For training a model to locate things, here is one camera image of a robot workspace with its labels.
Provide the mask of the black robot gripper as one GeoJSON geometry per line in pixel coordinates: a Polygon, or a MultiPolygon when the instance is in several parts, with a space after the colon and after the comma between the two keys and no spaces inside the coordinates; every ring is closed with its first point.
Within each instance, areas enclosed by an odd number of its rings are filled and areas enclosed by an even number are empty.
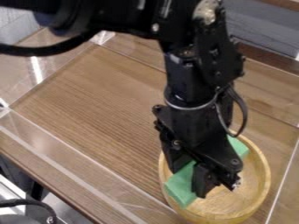
{"type": "Polygon", "coordinates": [[[229,132],[232,104],[216,103],[197,110],[153,106],[155,128],[159,131],[163,154],[172,173],[192,160],[191,191],[201,199],[216,186],[231,191],[240,181],[243,162],[229,143],[241,130],[229,132]]]}

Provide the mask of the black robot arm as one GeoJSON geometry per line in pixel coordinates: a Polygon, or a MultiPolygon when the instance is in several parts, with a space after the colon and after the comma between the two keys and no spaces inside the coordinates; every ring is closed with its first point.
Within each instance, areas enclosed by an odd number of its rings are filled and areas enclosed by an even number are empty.
{"type": "Polygon", "coordinates": [[[33,13],[37,23],[68,40],[26,47],[0,44],[0,53],[41,57],[64,53],[101,31],[159,43],[167,75],[155,127],[172,172],[192,164],[191,190],[204,198],[216,186],[233,189],[243,162],[229,130],[247,105],[233,89],[245,58],[228,34],[223,0],[0,0],[33,13]]]}

